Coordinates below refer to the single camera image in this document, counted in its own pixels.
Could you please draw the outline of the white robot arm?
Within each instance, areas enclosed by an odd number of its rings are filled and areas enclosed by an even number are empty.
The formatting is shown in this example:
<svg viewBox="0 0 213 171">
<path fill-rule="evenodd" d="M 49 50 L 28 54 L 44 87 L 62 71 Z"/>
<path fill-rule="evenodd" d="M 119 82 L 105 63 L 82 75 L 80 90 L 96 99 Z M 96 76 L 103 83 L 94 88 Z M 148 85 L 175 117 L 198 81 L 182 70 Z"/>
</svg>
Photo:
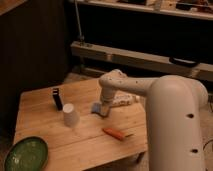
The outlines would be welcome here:
<svg viewBox="0 0 213 171">
<path fill-rule="evenodd" d="M 199 111 L 205 86 L 178 75 L 132 78 L 115 69 L 99 78 L 103 114 L 118 90 L 144 96 L 149 171 L 205 171 Z"/>
</svg>

